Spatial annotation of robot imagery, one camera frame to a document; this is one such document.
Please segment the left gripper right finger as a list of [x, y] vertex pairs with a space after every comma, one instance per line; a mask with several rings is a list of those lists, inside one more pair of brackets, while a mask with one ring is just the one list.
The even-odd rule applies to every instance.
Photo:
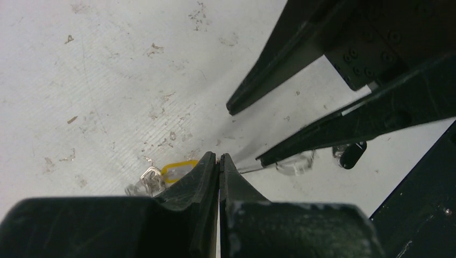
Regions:
[[220, 157], [222, 257], [384, 257], [372, 222], [355, 205], [272, 202]]

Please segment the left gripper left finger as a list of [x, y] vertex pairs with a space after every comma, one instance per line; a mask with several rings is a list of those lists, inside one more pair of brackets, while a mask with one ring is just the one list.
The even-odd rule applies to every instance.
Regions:
[[29, 198], [1, 222], [1, 257], [215, 257], [218, 163], [207, 152], [155, 197]]

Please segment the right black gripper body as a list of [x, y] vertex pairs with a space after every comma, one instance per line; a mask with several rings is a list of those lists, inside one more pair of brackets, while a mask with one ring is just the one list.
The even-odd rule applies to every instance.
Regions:
[[455, 1], [360, 1], [325, 51], [353, 91], [455, 51]]

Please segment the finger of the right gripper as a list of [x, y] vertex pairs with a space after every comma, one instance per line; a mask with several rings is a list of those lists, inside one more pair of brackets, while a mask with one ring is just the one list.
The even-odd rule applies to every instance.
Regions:
[[234, 116], [320, 58], [359, 1], [290, 0], [255, 65], [226, 103]]
[[309, 124], [257, 157], [263, 167], [296, 154], [372, 140], [455, 117], [455, 54], [424, 62]]

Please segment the key with yellow tag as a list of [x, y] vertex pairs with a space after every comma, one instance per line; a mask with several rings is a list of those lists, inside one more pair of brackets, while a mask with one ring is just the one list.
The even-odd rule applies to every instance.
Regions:
[[186, 174], [193, 170], [197, 163], [197, 160], [170, 163], [162, 169], [150, 166], [141, 175], [139, 182], [144, 186], [145, 192], [148, 195], [154, 196], [186, 176]]

